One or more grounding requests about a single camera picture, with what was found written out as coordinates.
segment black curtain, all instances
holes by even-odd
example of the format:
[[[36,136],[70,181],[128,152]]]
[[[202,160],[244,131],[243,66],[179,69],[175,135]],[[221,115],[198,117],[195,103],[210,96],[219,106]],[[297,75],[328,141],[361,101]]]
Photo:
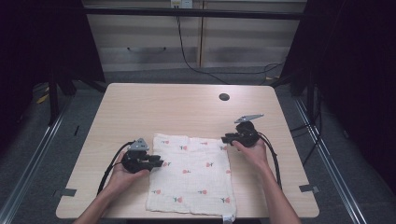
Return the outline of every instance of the black curtain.
[[[326,104],[396,192],[394,8],[384,0],[308,1],[306,12],[328,17],[301,22],[282,76],[305,69],[291,82],[299,94],[313,72]]]
[[[105,81],[86,15],[40,7],[83,7],[80,0],[14,0],[0,7],[0,143],[18,129],[37,83],[54,75],[61,86],[71,79]]]

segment forearm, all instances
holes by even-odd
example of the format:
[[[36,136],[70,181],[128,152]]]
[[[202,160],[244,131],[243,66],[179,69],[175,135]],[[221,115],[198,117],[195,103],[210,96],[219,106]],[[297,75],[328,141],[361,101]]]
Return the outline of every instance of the forearm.
[[[285,194],[276,183],[276,179],[268,164],[260,166],[259,174],[262,178],[262,187],[271,223],[301,223]]]
[[[88,208],[74,223],[98,223],[103,213],[115,198],[117,198],[117,195],[111,192],[111,190],[102,190],[102,192],[91,202]]]

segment wall outlet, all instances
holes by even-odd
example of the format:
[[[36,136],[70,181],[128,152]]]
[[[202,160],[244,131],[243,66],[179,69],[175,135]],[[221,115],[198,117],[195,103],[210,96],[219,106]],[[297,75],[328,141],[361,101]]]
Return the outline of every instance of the wall outlet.
[[[192,8],[192,0],[181,0],[182,8]]]
[[[171,8],[181,8],[181,0],[171,0]]]

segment patterned towel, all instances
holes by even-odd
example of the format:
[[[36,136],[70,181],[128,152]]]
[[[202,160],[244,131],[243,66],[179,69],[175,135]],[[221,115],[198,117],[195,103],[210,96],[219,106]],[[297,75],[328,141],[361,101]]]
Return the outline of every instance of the patterned towel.
[[[220,139],[155,134],[163,167],[151,172],[149,211],[232,217],[236,203],[227,146]]]

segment gray floor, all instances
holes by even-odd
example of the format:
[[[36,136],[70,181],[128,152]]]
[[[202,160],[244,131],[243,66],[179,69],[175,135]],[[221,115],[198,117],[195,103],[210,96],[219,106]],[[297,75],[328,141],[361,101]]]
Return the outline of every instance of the gray floor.
[[[258,68],[211,68],[206,71],[253,71]],[[263,75],[216,75],[231,84],[257,85],[262,83]],[[168,69],[144,72],[107,73],[110,82],[158,82],[158,83],[207,83],[221,84],[218,80],[204,74],[196,74],[189,69]],[[78,154],[91,127],[93,118],[101,103],[103,94],[77,83],[78,92],[64,113],[63,122],[53,138],[49,151],[40,164],[38,172],[26,192],[12,223],[71,223],[56,217],[56,207],[60,201],[52,194],[64,188],[71,175]],[[41,92],[35,92],[35,99]],[[289,127],[303,124],[300,114],[290,95],[288,86],[276,88],[276,94],[285,114]],[[47,130],[49,102],[41,105],[32,101],[22,121],[19,134],[8,147],[7,154],[0,159],[0,206],[16,186],[25,165],[35,152],[42,135]],[[66,102],[61,97],[61,105]],[[367,223],[394,223],[396,220],[395,196],[388,190],[372,167],[365,162],[356,145],[345,138],[343,127],[325,106],[322,107],[322,136],[341,174],[356,197]],[[293,132],[295,145],[303,160],[313,141],[305,129]],[[316,199],[320,214],[315,218],[304,218],[303,223],[352,223],[343,201],[332,182],[321,158],[314,152],[304,167],[312,185],[320,192]],[[238,220],[240,223],[258,223],[258,220]],[[125,223],[124,220],[104,220],[103,223]],[[136,220],[132,223],[147,223]]]

